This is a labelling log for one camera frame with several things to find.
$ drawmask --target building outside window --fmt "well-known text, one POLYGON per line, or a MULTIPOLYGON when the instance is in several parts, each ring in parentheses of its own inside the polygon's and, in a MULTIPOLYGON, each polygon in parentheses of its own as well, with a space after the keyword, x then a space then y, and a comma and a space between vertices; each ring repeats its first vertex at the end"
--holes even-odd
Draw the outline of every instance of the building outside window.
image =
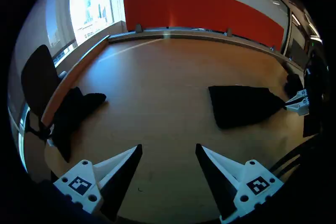
POLYGON ((70 15, 78 45, 114 22, 110 0, 70 0, 70 15))

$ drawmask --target black cloth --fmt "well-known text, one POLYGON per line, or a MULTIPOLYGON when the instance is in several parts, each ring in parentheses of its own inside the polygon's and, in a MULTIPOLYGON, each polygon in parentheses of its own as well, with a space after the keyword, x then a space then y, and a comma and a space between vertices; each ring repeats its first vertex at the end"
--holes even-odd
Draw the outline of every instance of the black cloth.
POLYGON ((285 106, 268 88, 245 86, 208 87, 216 124, 221 129, 261 122, 285 106))
POLYGON ((297 74, 288 74, 287 83, 283 89, 290 99, 293 98, 298 91, 303 90, 300 77, 297 74))
POLYGON ((71 156, 71 135, 81 122, 97 109, 106 99, 105 94, 83 95, 78 87, 71 89, 54 115, 52 141, 65 161, 71 156))

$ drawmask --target red room divider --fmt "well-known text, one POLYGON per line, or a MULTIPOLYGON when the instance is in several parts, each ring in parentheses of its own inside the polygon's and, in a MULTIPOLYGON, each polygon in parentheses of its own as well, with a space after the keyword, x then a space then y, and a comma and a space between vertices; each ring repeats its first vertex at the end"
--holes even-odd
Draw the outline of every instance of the red room divider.
POLYGON ((284 29, 236 0, 124 0, 127 29, 190 27, 226 32, 280 50, 284 29))

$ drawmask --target windowsill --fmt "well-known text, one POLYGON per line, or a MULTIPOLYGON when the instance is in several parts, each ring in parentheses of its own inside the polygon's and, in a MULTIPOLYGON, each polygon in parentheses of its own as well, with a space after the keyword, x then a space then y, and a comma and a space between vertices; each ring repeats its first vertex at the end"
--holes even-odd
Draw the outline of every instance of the windowsill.
MULTIPOLYGON (((109 28, 110 26, 116 24, 118 22, 114 22, 114 23, 111 23, 109 26, 106 26, 104 29, 102 30, 99 30, 97 33, 93 34, 92 36, 90 36, 87 40, 85 40, 84 42, 82 42, 80 45, 78 45, 78 47, 80 47, 82 44, 84 44, 86 41, 90 40, 91 38, 93 38, 95 35, 97 35, 98 33, 100 33, 101 31, 109 28)), ((59 61, 56 62, 55 64, 55 67, 57 68, 63 60, 65 60, 66 57, 68 57, 69 55, 71 55, 72 52, 74 52, 78 47, 74 48, 72 51, 70 51, 68 54, 65 54, 63 57, 61 57, 61 59, 59 61)))

